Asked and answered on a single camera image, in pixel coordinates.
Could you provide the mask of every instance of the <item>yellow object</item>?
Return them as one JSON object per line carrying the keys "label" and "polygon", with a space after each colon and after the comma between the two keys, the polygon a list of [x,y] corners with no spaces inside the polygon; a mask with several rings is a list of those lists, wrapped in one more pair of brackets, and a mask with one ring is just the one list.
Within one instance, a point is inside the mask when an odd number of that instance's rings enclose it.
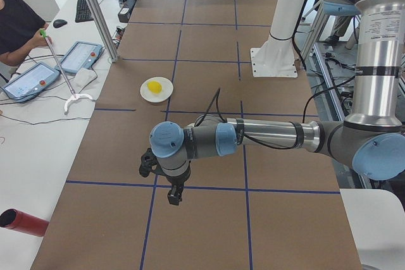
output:
{"label": "yellow object", "polygon": [[154,80],[147,83],[147,88],[152,93],[155,93],[155,94],[159,94],[160,92],[162,92],[162,85],[159,82],[155,82]]}

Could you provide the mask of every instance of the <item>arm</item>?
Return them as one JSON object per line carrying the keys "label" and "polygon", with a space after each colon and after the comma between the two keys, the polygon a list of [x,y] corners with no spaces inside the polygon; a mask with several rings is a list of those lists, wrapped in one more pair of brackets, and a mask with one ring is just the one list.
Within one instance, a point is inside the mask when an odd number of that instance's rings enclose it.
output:
{"label": "arm", "polygon": [[47,46],[47,44],[38,30],[21,48],[13,52],[0,54],[0,61],[8,66],[18,66],[24,61],[32,49],[40,46]]}

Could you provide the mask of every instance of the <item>white plate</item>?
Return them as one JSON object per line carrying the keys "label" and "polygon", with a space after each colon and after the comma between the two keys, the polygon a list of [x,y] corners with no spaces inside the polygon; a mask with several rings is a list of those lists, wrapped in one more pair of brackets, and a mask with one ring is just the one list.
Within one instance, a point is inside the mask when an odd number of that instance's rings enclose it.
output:
{"label": "white plate", "polygon": [[[155,81],[159,82],[162,85],[162,91],[158,94],[152,93],[148,87],[147,83]],[[139,89],[140,95],[149,102],[162,102],[167,100],[173,93],[173,84],[171,81],[165,77],[152,77],[146,80]]]}

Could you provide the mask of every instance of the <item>white table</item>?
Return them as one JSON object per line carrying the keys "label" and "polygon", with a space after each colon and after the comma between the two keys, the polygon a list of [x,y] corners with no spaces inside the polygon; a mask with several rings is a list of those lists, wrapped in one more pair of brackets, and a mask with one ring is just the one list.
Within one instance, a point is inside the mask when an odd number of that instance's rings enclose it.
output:
{"label": "white table", "polygon": [[385,190],[340,189],[362,264],[405,269],[405,212]]}
{"label": "white table", "polygon": [[[78,40],[103,44],[94,21],[75,23],[76,3],[77,0],[68,0],[55,17],[66,20],[67,25],[53,28],[50,24],[46,31],[53,39],[57,54],[64,54]],[[118,21],[120,7],[117,0],[103,0],[100,7],[111,35],[117,25],[126,25]],[[37,48],[30,56],[50,53],[48,48]],[[52,58],[43,61],[51,66],[56,65]],[[83,93],[98,98],[110,64],[105,51],[94,65],[98,78]],[[33,65],[34,62],[25,63],[18,71],[23,72]],[[59,83],[63,83],[61,76],[53,86]],[[70,91],[64,83],[41,95],[67,99]],[[0,99],[6,98],[4,93],[0,94]],[[0,109],[6,116],[36,123],[60,118],[90,118],[95,104],[80,100],[70,105],[69,113],[65,116],[64,103],[57,98],[37,97],[25,104],[0,106]],[[58,121],[30,126],[0,116],[0,137],[5,138],[4,143],[0,138],[0,212],[15,208],[50,220],[88,122]],[[42,238],[1,228],[0,240],[0,269],[24,270],[30,269]]]}

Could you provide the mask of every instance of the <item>red object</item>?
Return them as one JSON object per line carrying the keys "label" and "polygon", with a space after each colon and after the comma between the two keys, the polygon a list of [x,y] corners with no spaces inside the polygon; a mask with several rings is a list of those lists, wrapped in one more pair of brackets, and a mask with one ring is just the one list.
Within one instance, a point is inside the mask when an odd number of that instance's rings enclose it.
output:
{"label": "red object", "polygon": [[8,209],[0,215],[0,227],[35,236],[44,236],[49,222],[16,209]]}

